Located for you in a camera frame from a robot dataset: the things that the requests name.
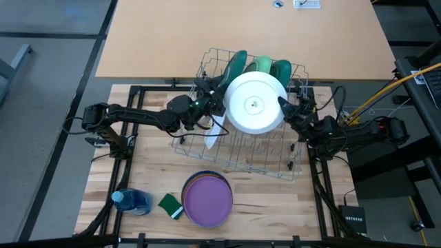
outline blue bottle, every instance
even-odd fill
[[[112,194],[118,210],[134,215],[145,215],[152,210],[152,195],[137,189],[122,189]]]

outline purple plate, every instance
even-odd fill
[[[213,176],[195,180],[185,194],[184,209],[188,218],[201,227],[217,227],[224,223],[233,207],[228,184]]]

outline wooden tabletop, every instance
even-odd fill
[[[113,85],[109,103],[125,105],[129,88],[130,85]],[[331,96],[329,87],[314,87],[314,92],[318,106]],[[186,93],[146,92],[143,108],[165,109],[170,99]],[[333,101],[319,112],[319,117],[328,114],[336,115]],[[119,133],[121,126],[122,123],[115,123],[113,128]],[[123,214],[122,238],[136,238],[138,233],[143,232],[148,238],[291,240],[292,236],[299,235],[302,240],[320,240],[306,147],[303,149],[302,174],[292,181],[226,169],[216,163],[186,157],[177,154],[170,147],[171,143],[172,138],[165,132],[152,126],[139,125],[128,186],[151,193],[154,206],[146,216]],[[108,149],[97,149],[95,156],[106,153]],[[339,156],[347,158],[345,153],[339,153]],[[75,232],[83,231],[104,205],[113,161],[105,157],[92,163]],[[339,205],[342,204],[344,193],[353,189],[351,172],[347,164],[337,158],[329,161],[328,165],[334,198]],[[179,220],[173,220],[157,206],[166,193],[173,194],[180,201],[184,182],[193,173],[205,169],[221,173],[232,187],[234,206],[226,223],[216,228],[202,228],[191,223],[185,214]],[[355,192],[348,194],[347,201],[349,205],[358,204]],[[328,234],[331,235],[329,211],[324,208]],[[107,229],[110,231],[114,224],[114,213],[113,209]]]
[[[305,65],[313,80],[389,80],[394,57],[370,0],[121,0],[96,71],[108,78],[193,78],[210,48]]]

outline wire dish rack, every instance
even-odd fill
[[[229,50],[210,48],[203,55],[196,77],[207,79],[221,75],[234,54],[235,52]],[[248,54],[247,65],[256,57]],[[295,85],[300,86],[298,94],[290,93]],[[306,95],[307,86],[308,73],[305,66],[292,63],[291,83],[287,88],[288,101],[296,103],[300,94]],[[196,99],[194,84],[189,96]],[[204,126],[211,125],[210,120],[211,118],[207,116],[199,123]],[[227,118],[223,127],[229,130],[229,135],[219,136],[211,149],[206,148],[202,136],[174,138],[172,147],[178,154],[219,163],[228,169],[245,170],[286,180],[293,180],[302,174],[300,166],[302,149],[305,149],[306,145],[298,142],[297,133],[291,130],[285,122],[274,130],[259,135],[238,131]],[[205,132],[195,127],[195,130],[190,132],[181,128],[177,134],[204,134]]]

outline power outlet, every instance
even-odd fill
[[[294,7],[297,9],[319,9],[322,8],[320,1],[310,1],[310,0],[294,0]]]

